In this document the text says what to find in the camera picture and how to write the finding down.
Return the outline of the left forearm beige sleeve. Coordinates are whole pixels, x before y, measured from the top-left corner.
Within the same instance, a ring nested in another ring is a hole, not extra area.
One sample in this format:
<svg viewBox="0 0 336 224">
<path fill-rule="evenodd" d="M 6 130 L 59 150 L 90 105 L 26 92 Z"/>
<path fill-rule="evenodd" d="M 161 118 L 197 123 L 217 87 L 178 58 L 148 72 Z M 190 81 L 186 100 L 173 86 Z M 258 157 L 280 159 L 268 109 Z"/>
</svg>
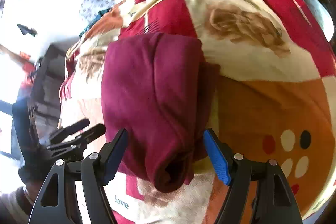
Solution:
<svg viewBox="0 0 336 224">
<path fill-rule="evenodd" d="M 40 187 L 28 182 L 11 193 L 1 193 L 1 223 L 29 223 Z"/>
</svg>

